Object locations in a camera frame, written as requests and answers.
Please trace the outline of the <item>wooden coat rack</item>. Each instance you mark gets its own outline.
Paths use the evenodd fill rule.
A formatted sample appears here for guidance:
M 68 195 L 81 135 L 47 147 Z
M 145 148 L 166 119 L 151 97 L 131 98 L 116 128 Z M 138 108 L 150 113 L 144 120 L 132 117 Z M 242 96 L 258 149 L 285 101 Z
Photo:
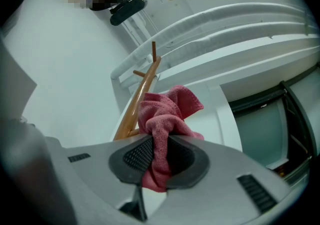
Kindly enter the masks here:
M 152 64 L 146 73 L 138 70 L 133 71 L 135 75 L 142 77 L 142 81 L 122 117 L 113 141 L 135 136 L 139 133 L 139 130 L 136 129 L 136 125 L 138 123 L 140 103 L 144 99 L 145 93 L 150 90 L 160 62 L 161 57 L 157 56 L 156 42 L 152 41 Z

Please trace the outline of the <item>person's white shirt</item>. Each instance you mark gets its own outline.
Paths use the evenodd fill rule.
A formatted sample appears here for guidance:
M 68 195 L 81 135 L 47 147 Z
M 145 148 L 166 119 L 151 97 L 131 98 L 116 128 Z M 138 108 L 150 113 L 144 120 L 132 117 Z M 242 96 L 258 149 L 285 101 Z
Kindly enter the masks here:
M 127 51 L 100 14 L 66 0 L 24 0 L 5 44 L 36 82 L 28 122 L 45 132 L 114 124 L 121 109 L 110 74 Z

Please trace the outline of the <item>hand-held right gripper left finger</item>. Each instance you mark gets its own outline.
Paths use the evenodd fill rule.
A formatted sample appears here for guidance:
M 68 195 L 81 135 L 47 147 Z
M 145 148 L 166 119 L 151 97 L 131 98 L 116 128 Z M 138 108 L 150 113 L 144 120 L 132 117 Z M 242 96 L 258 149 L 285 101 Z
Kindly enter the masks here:
M 73 148 L 53 137 L 45 142 L 78 225 L 146 224 L 142 178 L 153 160 L 150 135 Z

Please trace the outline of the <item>pink cloth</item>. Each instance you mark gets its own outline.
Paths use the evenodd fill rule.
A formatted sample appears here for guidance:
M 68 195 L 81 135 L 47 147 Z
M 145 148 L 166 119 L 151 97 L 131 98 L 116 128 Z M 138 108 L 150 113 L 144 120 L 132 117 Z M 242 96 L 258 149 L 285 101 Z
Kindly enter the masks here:
M 176 85 L 167 93 L 144 95 L 138 110 L 138 126 L 141 134 L 153 137 L 153 161 L 145 172 L 142 186 L 157 193 L 166 191 L 166 181 L 172 176 L 167 161 L 168 136 L 189 136 L 204 140 L 204 136 L 192 131 L 185 119 L 204 109 L 203 104 L 187 87 Z

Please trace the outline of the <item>black framed glass door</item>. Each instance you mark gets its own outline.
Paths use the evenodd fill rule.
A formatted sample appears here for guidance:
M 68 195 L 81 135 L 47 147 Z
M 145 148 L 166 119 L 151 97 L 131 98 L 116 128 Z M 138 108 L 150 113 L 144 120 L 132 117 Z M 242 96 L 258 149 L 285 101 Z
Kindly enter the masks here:
M 320 158 L 320 62 L 229 106 L 247 156 L 290 185 L 308 175 Z

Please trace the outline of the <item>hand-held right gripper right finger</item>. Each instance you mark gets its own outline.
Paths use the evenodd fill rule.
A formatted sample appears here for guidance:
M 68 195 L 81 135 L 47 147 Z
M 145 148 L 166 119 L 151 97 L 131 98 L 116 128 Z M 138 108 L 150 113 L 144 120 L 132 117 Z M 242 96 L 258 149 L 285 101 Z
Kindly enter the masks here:
M 276 225 L 304 191 L 303 179 L 290 186 L 224 145 L 171 135 L 173 153 L 179 165 L 149 225 Z

